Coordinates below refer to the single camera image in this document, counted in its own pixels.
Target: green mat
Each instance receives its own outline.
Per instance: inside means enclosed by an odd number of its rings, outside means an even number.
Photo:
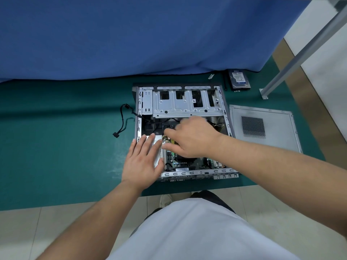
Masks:
[[[225,92],[228,104],[292,111],[303,152],[324,159],[288,87],[262,100],[259,88],[278,73],[272,58],[249,72],[249,91]],[[133,83],[221,83],[216,74],[129,76],[76,81],[13,80],[0,84],[0,210],[98,201],[121,179],[134,137],[134,118],[119,107],[134,106]],[[224,180],[154,183],[142,195],[253,185],[244,176]]]

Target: left hand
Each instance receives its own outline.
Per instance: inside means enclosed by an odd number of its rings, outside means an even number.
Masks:
[[[154,159],[162,144],[162,141],[158,140],[150,149],[154,138],[155,135],[152,133],[147,140],[146,135],[142,135],[137,143],[133,139],[124,162],[122,183],[130,184],[139,192],[154,183],[164,170],[163,158],[154,168]]]

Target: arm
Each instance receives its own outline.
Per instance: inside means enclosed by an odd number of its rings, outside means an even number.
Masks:
[[[250,178],[307,217],[347,236],[347,171],[318,159],[220,134],[205,119],[181,121],[165,144],[183,157],[209,157]]]
[[[122,181],[72,223],[37,260],[102,260],[108,257],[119,230],[141,192],[162,173],[161,159],[153,168],[161,142],[150,149],[154,134],[132,141],[125,159]]]

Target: blue cloth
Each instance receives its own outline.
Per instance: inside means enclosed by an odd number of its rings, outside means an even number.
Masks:
[[[0,79],[259,71],[309,0],[1,0]]]

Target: hand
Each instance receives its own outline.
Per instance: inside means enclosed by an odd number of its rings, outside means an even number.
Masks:
[[[162,148],[185,158],[210,157],[217,139],[222,135],[206,119],[198,116],[182,119],[175,129],[166,129],[164,134],[179,145],[165,143]]]
[[[158,140],[150,149],[154,138],[152,133],[147,140],[146,135],[142,135],[138,143],[133,139],[124,162],[122,183],[130,184],[139,192],[154,183],[164,170],[163,158],[154,168],[154,158],[162,144],[162,141]]]

